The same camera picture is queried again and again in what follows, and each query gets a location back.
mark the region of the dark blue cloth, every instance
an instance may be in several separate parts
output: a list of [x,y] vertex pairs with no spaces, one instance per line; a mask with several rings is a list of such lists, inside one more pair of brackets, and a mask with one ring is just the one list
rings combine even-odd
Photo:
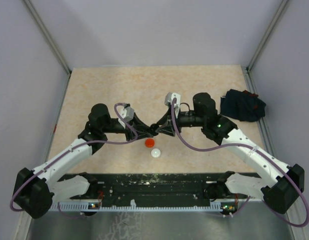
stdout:
[[257,94],[230,89],[221,97],[220,114],[240,121],[256,122],[266,115],[265,107]]

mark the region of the white wall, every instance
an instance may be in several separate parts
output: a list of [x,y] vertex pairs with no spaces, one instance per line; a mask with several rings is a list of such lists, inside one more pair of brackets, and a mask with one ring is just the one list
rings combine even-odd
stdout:
[[309,0],[291,1],[252,76],[279,159],[305,169],[309,202]]
[[281,0],[32,0],[71,68],[247,66]]
[[16,176],[44,161],[67,75],[20,0],[0,0],[0,240],[12,238]]

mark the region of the white ball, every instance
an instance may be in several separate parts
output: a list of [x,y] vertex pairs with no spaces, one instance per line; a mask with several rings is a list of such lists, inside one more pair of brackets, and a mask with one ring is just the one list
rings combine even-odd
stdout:
[[155,159],[159,158],[160,155],[161,155],[161,151],[158,148],[154,148],[154,149],[151,150],[151,156],[153,158],[155,158]]

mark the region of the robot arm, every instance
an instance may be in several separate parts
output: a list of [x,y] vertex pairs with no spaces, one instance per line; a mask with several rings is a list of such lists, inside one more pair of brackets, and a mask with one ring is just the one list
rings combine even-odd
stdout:
[[[174,118],[179,132],[185,127],[201,127],[202,133],[219,146],[238,143],[251,146],[251,149],[239,145],[227,148],[251,166],[260,178],[226,172],[218,182],[225,186],[225,192],[229,195],[244,194],[264,199],[273,210],[281,214],[285,213],[299,195],[282,173],[269,164],[256,150],[271,158],[292,178],[302,192],[304,190],[304,170],[297,164],[290,167],[279,161],[248,139],[235,123],[217,113],[216,103],[208,93],[196,94],[193,97],[194,110],[189,111],[180,111],[180,98],[177,93],[168,93],[164,101],[168,106],[167,113],[151,126],[144,124],[129,104],[121,110],[120,115],[135,129],[138,140],[152,138],[159,133],[175,136]],[[85,172],[68,180],[58,180],[72,167],[98,151],[104,143],[91,144],[89,142],[107,141],[106,133],[125,134],[127,141],[134,138],[132,131],[125,126],[123,121],[110,118],[106,105],[96,104],[91,109],[84,130],[69,147],[32,171],[24,168],[18,173],[13,193],[29,178],[42,171],[14,198],[14,202],[36,219],[43,216],[52,204],[84,195],[93,189],[92,186],[97,184],[97,180]]]

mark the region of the beige floor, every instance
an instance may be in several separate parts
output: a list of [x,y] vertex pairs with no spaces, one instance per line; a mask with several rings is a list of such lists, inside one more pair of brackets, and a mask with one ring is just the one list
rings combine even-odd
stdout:
[[[54,136],[50,158],[66,148],[84,129],[91,107],[108,106],[115,118],[113,105],[130,103],[146,124],[155,123],[167,111],[164,105],[168,92],[181,94],[181,101],[190,104],[199,92],[208,92],[220,108],[220,97],[227,90],[245,90],[239,65],[154,66],[76,68],[72,72],[60,119]],[[257,123],[233,120],[256,144],[262,145]],[[123,134],[108,134],[108,140],[124,141]],[[184,128],[182,136],[193,146],[209,148],[216,144],[201,133],[200,128]],[[159,135],[155,147],[159,158],[152,158],[145,140],[127,145],[105,144],[89,159],[78,164],[71,173],[216,173],[251,172],[252,169],[226,149],[196,152],[177,137]]]

